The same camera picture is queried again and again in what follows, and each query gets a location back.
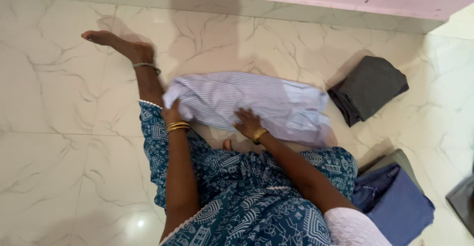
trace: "blue fabric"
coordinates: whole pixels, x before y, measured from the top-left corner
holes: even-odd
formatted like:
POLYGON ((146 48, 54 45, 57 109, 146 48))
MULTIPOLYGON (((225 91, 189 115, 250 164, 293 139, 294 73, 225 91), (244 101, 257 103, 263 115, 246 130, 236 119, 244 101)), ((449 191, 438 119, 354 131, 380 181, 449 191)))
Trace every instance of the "blue fabric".
POLYGON ((273 136, 311 146, 323 146, 329 118, 321 114, 329 96, 299 82, 268 76, 219 72, 176 77, 163 95, 166 108, 180 98, 184 120, 233 130, 240 107, 252 108, 273 136))
MULTIPOLYGON (((165 207, 168 137, 161 110, 140 102, 155 203, 165 207)), ((321 212, 302 198, 268 153, 212 150, 187 133, 202 210, 164 245, 331 245, 321 212)), ((340 147, 300 152, 350 199, 357 165, 340 147)))
POLYGON ((393 246, 408 245, 434 220, 435 206, 398 164, 358 177, 352 202, 393 246))

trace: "hand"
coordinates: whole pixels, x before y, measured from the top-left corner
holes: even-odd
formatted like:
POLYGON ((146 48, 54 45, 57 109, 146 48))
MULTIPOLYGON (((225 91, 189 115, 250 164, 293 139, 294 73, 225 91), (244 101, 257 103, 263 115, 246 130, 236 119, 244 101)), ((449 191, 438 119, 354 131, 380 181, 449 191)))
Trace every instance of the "hand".
POLYGON ((170 109, 163 108, 161 116, 167 125, 181 121, 181 116, 178 111, 179 99, 176 99, 170 109))
POLYGON ((248 111, 246 111, 242 108, 239 111, 236 111, 235 115, 240 119, 242 123, 241 124, 234 123, 234 127, 238 131, 240 131, 242 135, 253 140, 254 132, 262 127, 260 125, 260 117, 254 116, 252 109, 249 109, 248 111))

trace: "blue printed dress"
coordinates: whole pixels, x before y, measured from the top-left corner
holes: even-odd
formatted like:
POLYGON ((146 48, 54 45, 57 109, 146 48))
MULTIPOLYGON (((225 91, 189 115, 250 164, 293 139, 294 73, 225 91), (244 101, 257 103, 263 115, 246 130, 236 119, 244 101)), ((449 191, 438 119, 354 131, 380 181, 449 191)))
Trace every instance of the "blue printed dress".
MULTIPOLYGON (((145 154, 155 203, 165 208, 168 135, 161 109, 140 101, 145 154)), ((165 240, 173 246, 331 245, 318 208, 294 188, 268 152, 213 150, 195 131, 187 133, 202 209, 165 240)), ((300 152, 350 198, 357 165, 341 147, 300 152)))

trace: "white lace trim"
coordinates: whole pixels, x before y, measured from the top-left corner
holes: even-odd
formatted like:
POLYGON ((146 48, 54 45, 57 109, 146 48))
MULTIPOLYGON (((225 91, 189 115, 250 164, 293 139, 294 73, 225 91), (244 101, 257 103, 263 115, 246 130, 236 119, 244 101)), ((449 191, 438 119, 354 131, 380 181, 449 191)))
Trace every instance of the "white lace trim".
POLYGON ((275 186, 275 187, 267 187, 267 189, 289 189, 289 187, 284 187, 284 186, 275 186))
POLYGON ((147 104, 151 104, 151 105, 154 105, 154 106, 158 107, 159 109, 163 109, 163 107, 161 107, 161 106, 159 106, 159 105, 156 105, 156 104, 154 104, 154 103, 152 103, 152 102, 149 102, 149 101, 145 101, 145 100, 140 99, 140 102, 144 102, 144 103, 147 103, 147 104))
POLYGON ((192 217, 190 217, 188 220, 186 220, 185 222, 183 222, 181 225, 179 225, 177 228, 175 228, 175 230, 173 230, 171 233, 168 234, 168 236, 166 236, 162 242, 160 242, 158 244, 158 246, 161 246, 163 245, 163 243, 165 243, 170 237, 172 237, 176 232, 178 232, 181 228, 183 228, 185 225, 187 225, 189 222, 193 221, 196 216, 198 215, 198 213, 201 213, 201 211, 206 208, 205 206, 203 208, 201 208, 201 210, 199 210, 195 215, 193 215, 192 217))

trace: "white sleeve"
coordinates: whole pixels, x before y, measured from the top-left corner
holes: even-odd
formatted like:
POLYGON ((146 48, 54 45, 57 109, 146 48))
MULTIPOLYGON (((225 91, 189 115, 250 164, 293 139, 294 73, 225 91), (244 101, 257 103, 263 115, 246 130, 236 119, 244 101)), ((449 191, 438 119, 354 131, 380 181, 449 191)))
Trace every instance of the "white sleeve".
POLYGON ((333 208, 324 219, 337 246, 391 246, 375 224, 357 210, 333 208))

